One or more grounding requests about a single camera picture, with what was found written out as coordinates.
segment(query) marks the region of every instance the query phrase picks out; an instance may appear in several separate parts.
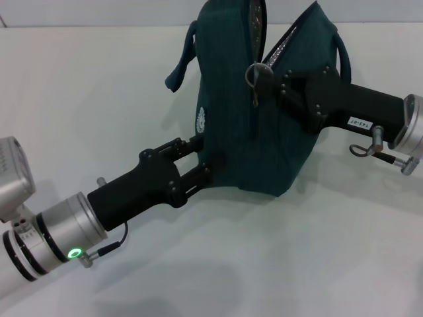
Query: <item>white table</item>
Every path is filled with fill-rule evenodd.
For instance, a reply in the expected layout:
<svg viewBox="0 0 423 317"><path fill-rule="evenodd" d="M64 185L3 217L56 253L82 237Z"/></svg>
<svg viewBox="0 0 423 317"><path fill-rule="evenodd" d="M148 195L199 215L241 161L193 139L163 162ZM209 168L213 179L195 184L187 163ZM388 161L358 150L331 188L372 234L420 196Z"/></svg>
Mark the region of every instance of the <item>white table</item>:
<svg viewBox="0 0 423 317"><path fill-rule="evenodd" d="M423 94L423 24L340 24L353 82ZM266 51L287 26L271 26ZM163 84L186 27L0 30L0 135L22 143L43 211L194 133L200 73ZM417 317L423 311L423 168L353 157L369 138L322 132L279 199L206 190L130 221L123 250L72 261L0 302L4 317ZM181 163L187 171L191 156ZM122 229L110 233L115 241Z"/></svg>

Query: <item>zipper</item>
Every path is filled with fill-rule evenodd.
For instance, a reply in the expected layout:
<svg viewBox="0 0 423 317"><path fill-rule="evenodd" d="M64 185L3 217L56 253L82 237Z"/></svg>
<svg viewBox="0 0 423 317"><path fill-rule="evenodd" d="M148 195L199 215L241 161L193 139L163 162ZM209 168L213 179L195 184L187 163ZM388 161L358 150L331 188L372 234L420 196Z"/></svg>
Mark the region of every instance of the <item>zipper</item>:
<svg viewBox="0 0 423 317"><path fill-rule="evenodd" d="M264 64L271 67L272 69L275 68L278 64L281 58L285 55L287 52L290 44L294 41L296 35L298 34L299 30L301 30L301 27L304 25L307 18L310 16L310 14L313 12L313 10L318 6L317 2L315 1L310 7L307 8L299 16L297 20L291 25L288 31L282 36L282 38L279 40L279 42L272 48L270 53L266 56L266 58L263 59Z"/></svg>
<svg viewBox="0 0 423 317"><path fill-rule="evenodd" d="M244 0L244 12L245 40L250 65L263 58L267 31L265 0Z"/></svg>

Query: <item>bag handle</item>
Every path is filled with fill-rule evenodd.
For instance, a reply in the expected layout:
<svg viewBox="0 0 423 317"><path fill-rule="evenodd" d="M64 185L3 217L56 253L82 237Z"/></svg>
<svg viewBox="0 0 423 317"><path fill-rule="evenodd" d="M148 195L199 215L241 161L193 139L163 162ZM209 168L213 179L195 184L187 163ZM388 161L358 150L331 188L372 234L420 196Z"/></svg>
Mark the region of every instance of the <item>bag handle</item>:
<svg viewBox="0 0 423 317"><path fill-rule="evenodd" d="M166 78L166 87L171 89L173 92L177 91L184 81L186 67L196 57L196 48L194 46L194 35L197 31L197 21L190 24L188 32L185 36L184 49L182 56L180 57L179 63L174 71Z"/></svg>
<svg viewBox="0 0 423 317"><path fill-rule="evenodd" d="M348 53L346 51L344 42L342 41L338 33L334 35L334 43L339 53L339 62L341 65L341 72L340 72L341 79L343 81L346 81L347 83L351 83L350 58L348 57Z"/></svg>

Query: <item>black bracket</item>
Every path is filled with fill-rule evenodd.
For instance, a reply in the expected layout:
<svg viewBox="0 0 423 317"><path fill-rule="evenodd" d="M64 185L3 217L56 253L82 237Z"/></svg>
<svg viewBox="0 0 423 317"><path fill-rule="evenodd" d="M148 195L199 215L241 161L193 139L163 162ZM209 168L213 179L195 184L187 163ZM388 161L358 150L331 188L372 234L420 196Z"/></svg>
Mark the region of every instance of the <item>black bracket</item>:
<svg viewBox="0 0 423 317"><path fill-rule="evenodd" d="M333 126L371 137L379 125L384 141L393 142L404 126L401 98L347 83L330 67L282 77L259 74L254 91L259 98L276 98L310 134Z"/></svg>
<svg viewBox="0 0 423 317"><path fill-rule="evenodd" d="M130 172L91 192L87 197L102 226L112 230L154 205L174 208L212 182L214 165L201 164L181 176L174 162L203 148L203 135L185 142L177 138L139 154Z"/></svg>

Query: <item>teal bag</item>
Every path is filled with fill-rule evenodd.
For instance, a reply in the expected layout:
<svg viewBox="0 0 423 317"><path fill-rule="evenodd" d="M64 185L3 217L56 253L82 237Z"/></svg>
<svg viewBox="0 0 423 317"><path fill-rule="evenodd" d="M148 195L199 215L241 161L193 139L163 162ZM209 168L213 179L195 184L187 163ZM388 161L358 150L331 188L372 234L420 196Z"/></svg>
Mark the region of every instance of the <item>teal bag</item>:
<svg viewBox="0 0 423 317"><path fill-rule="evenodd" d="M340 76L348 83L351 69L335 25L317 2L262 60L266 24L264 0L209 0L190 25L180 62L166 85L178 90L188 63L197 57L202 78L195 128L204 134L198 160L225 158L210 187L237 186L279 196L292 185L318 135L306 133L277 98L258 99L254 106L247 68L261 61L279 77L335 69L338 51Z"/></svg>

